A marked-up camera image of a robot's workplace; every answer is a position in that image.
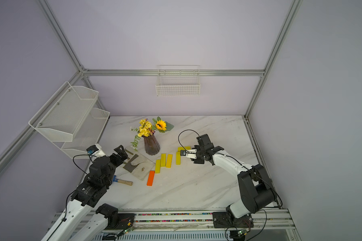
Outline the yellow building block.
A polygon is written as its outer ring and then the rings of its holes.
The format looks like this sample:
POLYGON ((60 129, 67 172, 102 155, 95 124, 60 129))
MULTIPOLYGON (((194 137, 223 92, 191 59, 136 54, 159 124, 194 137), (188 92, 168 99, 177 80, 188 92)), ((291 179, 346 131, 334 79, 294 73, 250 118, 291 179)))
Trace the yellow building block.
POLYGON ((173 155, 168 154, 167 155, 167 160, 166 160, 166 168, 171 168, 172 167, 172 161, 173 161, 173 155))
POLYGON ((176 164, 177 165, 181 164, 181 152, 180 151, 176 152, 176 164))
POLYGON ((181 150, 190 150, 190 149, 191 149, 191 146, 178 147, 178 151, 181 151, 181 150))
POLYGON ((160 157, 160 166, 161 167, 166 166, 166 158, 167 158, 167 155, 165 153, 162 153, 161 157, 160 157))
POLYGON ((155 163, 155 173, 160 173, 160 168, 161 168, 161 160, 156 160, 155 163))

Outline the white grey work glove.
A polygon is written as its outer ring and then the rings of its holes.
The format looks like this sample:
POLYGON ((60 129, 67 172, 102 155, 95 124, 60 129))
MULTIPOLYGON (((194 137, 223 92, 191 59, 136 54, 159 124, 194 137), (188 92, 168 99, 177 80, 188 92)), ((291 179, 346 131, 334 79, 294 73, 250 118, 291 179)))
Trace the white grey work glove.
POLYGON ((128 157, 123 168, 143 181, 154 168, 155 163, 132 148, 127 148, 125 151, 128 157))

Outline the orange building block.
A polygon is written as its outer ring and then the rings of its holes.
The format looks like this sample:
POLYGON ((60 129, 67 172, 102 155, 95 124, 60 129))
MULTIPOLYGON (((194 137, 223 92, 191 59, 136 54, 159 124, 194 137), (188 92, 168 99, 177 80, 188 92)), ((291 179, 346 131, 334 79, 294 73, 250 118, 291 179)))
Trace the orange building block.
POLYGON ((150 171, 148 180, 147 180, 147 186, 152 186, 154 181, 155 171, 150 171))

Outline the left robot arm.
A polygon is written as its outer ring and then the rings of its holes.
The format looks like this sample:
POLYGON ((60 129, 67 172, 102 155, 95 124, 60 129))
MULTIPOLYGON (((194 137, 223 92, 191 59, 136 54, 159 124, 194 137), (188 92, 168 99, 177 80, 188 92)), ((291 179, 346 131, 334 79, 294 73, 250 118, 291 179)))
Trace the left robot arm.
POLYGON ((122 145, 107 156, 100 145, 87 148, 89 157, 95 160, 89 166, 83 182, 66 199, 65 210, 42 238, 43 241, 91 241, 103 230, 122 229, 122 234, 133 226, 132 215, 119 216, 118 208, 103 204, 95 215, 78 232, 75 229, 113 183, 116 168, 127 160, 128 155, 122 145))

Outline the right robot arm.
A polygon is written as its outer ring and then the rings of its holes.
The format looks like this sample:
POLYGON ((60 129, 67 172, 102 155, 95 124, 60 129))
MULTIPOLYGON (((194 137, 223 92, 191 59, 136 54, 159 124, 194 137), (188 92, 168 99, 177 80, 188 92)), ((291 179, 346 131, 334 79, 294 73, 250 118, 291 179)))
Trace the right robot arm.
POLYGON ((276 202, 278 195, 273 189, 272 181, 264 166, 250 165, 230 156, 220 146, 214 146, 209 136, 197 137, 198 145, 189 152, 195 164, 210 162, 228 172, 237 179, 240 200, 229 205, 226 210, 233 219, 256 213, 276 202))

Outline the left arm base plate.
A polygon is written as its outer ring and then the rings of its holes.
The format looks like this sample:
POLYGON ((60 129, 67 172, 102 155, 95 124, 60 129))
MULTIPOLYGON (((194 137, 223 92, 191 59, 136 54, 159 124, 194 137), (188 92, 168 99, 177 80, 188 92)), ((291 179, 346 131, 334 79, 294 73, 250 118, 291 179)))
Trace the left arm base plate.
POLYGON ((96 228, 102 227, 102 230, 126 230, 133 226, 134 219, 134 213, 97 213, 92 217, 90 224, 94 224, 96 228))

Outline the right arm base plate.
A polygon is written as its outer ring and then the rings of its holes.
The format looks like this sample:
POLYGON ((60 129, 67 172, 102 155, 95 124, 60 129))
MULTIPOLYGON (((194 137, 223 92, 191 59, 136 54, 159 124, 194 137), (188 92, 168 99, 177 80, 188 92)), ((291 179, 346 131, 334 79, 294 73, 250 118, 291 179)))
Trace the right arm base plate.
POLYGON ((213 212, 214 228, 253 228, 252 217, 247 214, 241 218, 233 218, 226 212, 213 212))

